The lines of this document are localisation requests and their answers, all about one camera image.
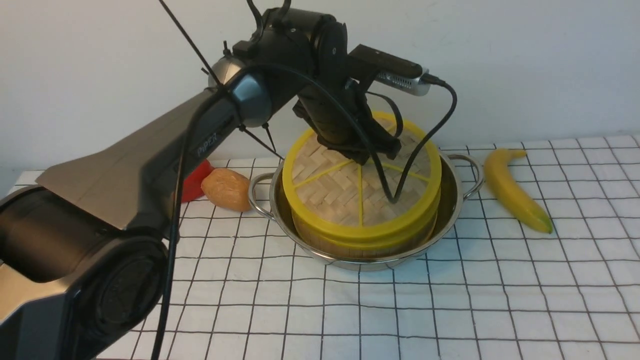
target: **checkered tablecloth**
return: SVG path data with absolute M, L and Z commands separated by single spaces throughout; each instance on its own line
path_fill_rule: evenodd
M 524 227 L 483 189 L 425 256 L 381 272 L 324 266 L 274 222 L 190 202 L 163 359 L 640 359 L 639 142 L 443 149 L 479 160 L 496 146 L 527 149 L 511 171 L 556 232 Z M 278 160 L 214 165 L 251 177 Z M 473 185 L 472 168 L 456 171 Z M 99 358 L 149 359 L 158 314 Z

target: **red pepper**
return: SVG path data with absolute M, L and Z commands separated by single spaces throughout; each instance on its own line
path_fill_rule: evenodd
M 193 201 L 204 196 L 204 192 L 200 187 L 205 177 L 209 176 L 213 171 L 213 166 L 209 160 L 203 161 L 192 173 L 184 180 L 182 187 L 182 202 Z

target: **metal bowl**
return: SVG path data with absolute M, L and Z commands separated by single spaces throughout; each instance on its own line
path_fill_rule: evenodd
M 291 217 L 291 207 L 282 188 L 282 165 L 273 173 L 261 174 L 251 180 L 249 185 L 249 203 L 252 208 L 260 215 L 276 222 L 298 246 L 300 246 L 307 254 L 316 258 L 323 263 L 335 265 L 337 267 L 356 270 L 356 271 L 377 271 L 395 267 L 409 259 L 417 258 L 423 255 L 427 248 L 443 236 L 445 236 L 453 223 L 458 219 L 464 200 L 477 193 L 484 184 L 484 174 L 481 164 L 471 156 L 466 154 L 448 154 L 440 153 L 442 161 L 442 183 L 441 196 L 438 205 L 438 218 L 432 235 L 424 241 L 416 244 L 412 249 L 406 250 L 399 254 L 384 256 L 379 258 L 355 259 L 344 258 L 323 252 L 309 245 L 304 239 L 300 238 Z M 477 181 L 475 185 L 466 193 L 462 192 L 462 182 L 455 172 L 455 167 L 451 160 L 465 160 L 469 162 L 477 173 Z M 271 179 L 269 188 L 269 203 L 271 211 L 268 211 L 258 205 L 255 198 L 256 185 L 264 180 Z

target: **yellow steamer rim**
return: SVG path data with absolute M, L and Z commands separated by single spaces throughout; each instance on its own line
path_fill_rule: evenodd
M 376 111 L 373 116 L 387 131 L 395 131 L 396 120 L 392 114 Z M 389 161 L 386 157 L 381 156 L 392 193 L 396 191 L 397 182 L 404 169 L 406 159 L 414 150 L 415 145 L 426 135 L 415 124 L 406 120 L 403 123 L 403 134 L 399 137 L 403 148 L 397 158 L 394 161 Z M 364 166 L 360 166 L 353 160 L 346 159 L 339 152 L 328 150 L 319 145 L 316 134 L 312 129 L 309 129 L 293 145 L 284 160 L 282 169 L 282 185 L 291 205 L 296 230 L 311 245 L 317 246 L 319 242 L 323 241 L 325 242 L 321 244 L 324 245 L 322 246 L 323 250 L 333 250 L 343 256 L 366 257 L 368 254 L 389 254 L 389 252 L 399 250 L 399 247 L 407 242 L 429 238 L 435 225 L 436 211 L 440 202 L 442 164 L 438 149 L 433 142 L 427 142 L 424 146 L 424 154 L 426 156 L 420 154 L 414 161 L 398 203 L 391 204 L 384 195 L 379 180 L 377 183 L 363 184 L 363 172 L 369 175 L 371 173 L 368 172 L 376 172 L 371 160 Z M 314 160 L 317 161 L 313 163 L 313 166 L 308 167 L 300 159 L 306 159 L 312 163 Z M 305 185 L 308 186 L 313 182 L 327 184 L 324 177 L 327 175 L 336 176 L 340 170 L 345 170 L 344 172 L 347 174 L 346 177 L 342 177 L 343 184 L 340 185 L 342 188 L 338 186 L 335 189 L 337 193 L 333 195 L 325 194 L 323 196 L 323 194 L 317 193 L 316 199 L 309 201 L 316 193 L 309 194 L 313 188 L 305 189 Z M 412 181 L 414 184 L 416 181 L 423 183 L 423 185 L 417 186 L 424 189 L 421 195 L 415 192 L 404 192 Z M 345 189 L 345 182 L 347 187 L 350 186 L 348 183 L 355 183 L 357 194 L 353 193 L 352 188 L 348 192 L 340 192 Z M 331 182 L 328 186 L 335 186 L 335 182 Z M 370 198 L 363 200 L 364 188 L 367 189 L 369 195 L 372 191 L 375 193 L 373 195 L 376 198 L 374 204 L 371 203 Z M 306 202 L 301 199 L 301 194 L 306 198 Z M 329 199 L 328 202 L 351 200 L 348 209 L 343 209 L 347 216 L 340 221 L 342 224 L 329 221 L 328 216 L 321 214 L 320 208 L 326 205 L 327 199 Z M 366 225 L 365 217 L 369 215 L 368 211 L 379 211 L 385 214 L 382 218 L 389 219 L 374 225 Z

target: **plastic banana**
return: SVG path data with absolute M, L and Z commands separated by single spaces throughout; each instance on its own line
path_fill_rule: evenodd
M 484 161 L 486 184 L 496 199 L 519 221 L 541 233 L 552 233 L 551 219 L 545 210 L 513 179 L 508 165 L 527 155 L 521 149 L 496 149 Z

